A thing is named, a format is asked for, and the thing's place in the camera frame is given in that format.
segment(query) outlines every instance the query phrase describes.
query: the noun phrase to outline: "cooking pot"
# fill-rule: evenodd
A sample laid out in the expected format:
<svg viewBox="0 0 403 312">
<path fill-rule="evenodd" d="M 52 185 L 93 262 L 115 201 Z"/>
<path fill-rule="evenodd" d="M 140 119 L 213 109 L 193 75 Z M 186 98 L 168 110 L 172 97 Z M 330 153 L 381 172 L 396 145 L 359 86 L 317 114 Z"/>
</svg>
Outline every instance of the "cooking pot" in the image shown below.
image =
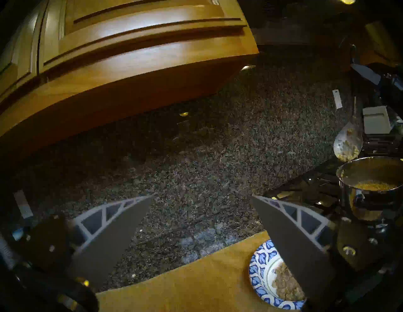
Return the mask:
<svg viewBox="0 0 403 312">
<path fill-rule="evenodd" d="M 403 201 L 403 161 L 392 157 L 365 157 L 350 161 L 336 172 L 341 187 L 341 205 L 365 221 L 394 219 Z M 358 183 L 382 182 L 396 187 L 370 191 L 356 188 Z"/>
</svg>

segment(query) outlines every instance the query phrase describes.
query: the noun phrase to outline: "kitchen utensil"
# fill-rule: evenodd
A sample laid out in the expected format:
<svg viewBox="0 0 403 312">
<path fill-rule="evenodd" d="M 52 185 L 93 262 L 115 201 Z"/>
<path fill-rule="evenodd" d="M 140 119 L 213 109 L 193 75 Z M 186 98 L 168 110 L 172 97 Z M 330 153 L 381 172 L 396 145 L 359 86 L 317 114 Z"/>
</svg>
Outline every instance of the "kitchen utensil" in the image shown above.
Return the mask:
<svg viewBox="0 0 403 312">
<path fill-rule="evenodd" d="M 300 310 L 305 301 L 288 301 L 277 297 L 272 283 L 276 278 L 276 268 L 284 261 L 274 247 L 272 240 L 260 245 L 249 264 L 249 279 L 253 289 L 265 302 L 280 309 Z"/>
<path fill-rule="evenodd" d="M 357 158 L 362 149 L 362 134 L 356 117 L 356 102 L 357 97 L 354 96 L 353 118 L 341 129 L 333 143 L 334 154 L 343 162 Z"/>
<path fill-rule="evenodd" d="M 336 172 L 342 189 L 341 205 L 357 219 L 393 219 L 403 202 L 403 161 L 392 157 L 365 157 L 339 167 Z M 356 188 L 366 181 L 396 185 L 384 191 Z"/>
</svg>

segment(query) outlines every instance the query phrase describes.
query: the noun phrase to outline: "dark speckled countertop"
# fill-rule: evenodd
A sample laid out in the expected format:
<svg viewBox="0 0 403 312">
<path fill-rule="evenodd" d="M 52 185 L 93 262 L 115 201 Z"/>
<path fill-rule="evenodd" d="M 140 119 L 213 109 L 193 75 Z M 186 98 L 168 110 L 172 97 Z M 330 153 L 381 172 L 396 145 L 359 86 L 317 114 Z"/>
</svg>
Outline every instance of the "dark speckled countertop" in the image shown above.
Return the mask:
<svg viewBox="0 0 403 312">
<path fill-rule="evenodd" d="M 99 127 L 32 155 L 12 184 L 36 222 L 114 200 L 155 202 L 101 290 L 144 281 L 263 230 L 249 196 L 327 160 L 351 108 L 330 54 L 265 47 L 217 94 Z M 179 113 L 189 112 L 187 117 Z"/>
</svg>

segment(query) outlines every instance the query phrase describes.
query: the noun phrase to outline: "cabinet drawer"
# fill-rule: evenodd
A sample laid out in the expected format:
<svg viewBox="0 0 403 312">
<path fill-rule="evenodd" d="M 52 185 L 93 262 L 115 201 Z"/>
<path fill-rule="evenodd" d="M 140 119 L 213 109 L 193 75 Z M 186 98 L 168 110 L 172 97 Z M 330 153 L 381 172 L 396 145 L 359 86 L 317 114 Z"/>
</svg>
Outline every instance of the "cabinet drawer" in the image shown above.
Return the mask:
<svg viewBox="0 0 403 312">
<path fill-rule="evenodd" d="M 209 0 L 51 0 L 42 26 L 39 71 L 98 50 L 119 53 L 122 43 L 244 26 L 242 14 L 233 16 Z"/>
<path fill-rule="evenodd" d="M 46 4 L 40 3 L 26 17 L 0 56 L 0 102 L 37 75 L 39 31 Z"/>
</svg>

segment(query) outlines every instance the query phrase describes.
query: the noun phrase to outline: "paper plate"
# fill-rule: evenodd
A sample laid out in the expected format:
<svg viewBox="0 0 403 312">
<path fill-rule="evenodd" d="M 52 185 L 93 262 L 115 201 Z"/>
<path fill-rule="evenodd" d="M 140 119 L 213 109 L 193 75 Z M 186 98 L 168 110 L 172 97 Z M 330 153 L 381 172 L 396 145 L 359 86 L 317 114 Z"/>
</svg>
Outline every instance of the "paper plate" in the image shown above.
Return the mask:
<svg viewBox="0 0 403 312">
<path fill-rule="evenodd" d="M 272 240 L 268 240 L 256 249 L 249 264 L 249 279 L 253 289 L 265 302 L 280 309 L 300 310 L 302 301 L 288 301 L 277 297 L 272 283 L 276 278 L 276 268 L 284 261 L 274 247 Z"/>
</svg>

